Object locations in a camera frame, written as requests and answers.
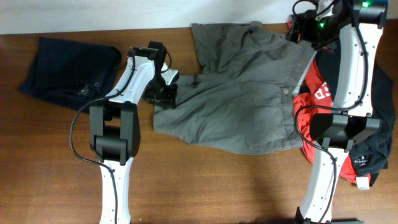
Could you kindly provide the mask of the grey shorts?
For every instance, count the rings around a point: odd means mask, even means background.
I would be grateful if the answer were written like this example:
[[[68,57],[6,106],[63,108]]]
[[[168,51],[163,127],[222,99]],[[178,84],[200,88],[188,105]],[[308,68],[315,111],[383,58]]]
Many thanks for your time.
[[[190,145],[263,155],[302,147],[293,98],[314,50],[259,22],[193,24],[198,75],[177,80],[176,105],[156,107],[154,129]]]

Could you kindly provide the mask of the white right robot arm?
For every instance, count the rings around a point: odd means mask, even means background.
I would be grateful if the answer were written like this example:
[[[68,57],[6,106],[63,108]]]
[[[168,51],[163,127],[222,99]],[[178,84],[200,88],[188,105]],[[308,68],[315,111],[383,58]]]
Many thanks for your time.
[[[312,1],[314,9],[293,12],[287,40],[311,43],[314,50],[340,42],[341,58],[335,99],[313,116],[310,139],[315,158],[305,198],[295,223],[332,223],[331,208],[341,166],[353,146],[374,134],[371,83],[378,43],[386,23],[388,1]]]

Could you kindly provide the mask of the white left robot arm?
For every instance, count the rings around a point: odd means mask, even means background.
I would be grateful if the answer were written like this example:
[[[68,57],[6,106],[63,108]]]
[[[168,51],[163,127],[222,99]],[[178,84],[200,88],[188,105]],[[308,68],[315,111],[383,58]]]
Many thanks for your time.
[[[126,68],[102,103],[90,106],[90,147],[102,178],[101,224],[130,223],[129,176],[138,153],[140,100],[169,109],[175,106],[179,73],[165,62],[169,53],[161,42],[133,47]]]

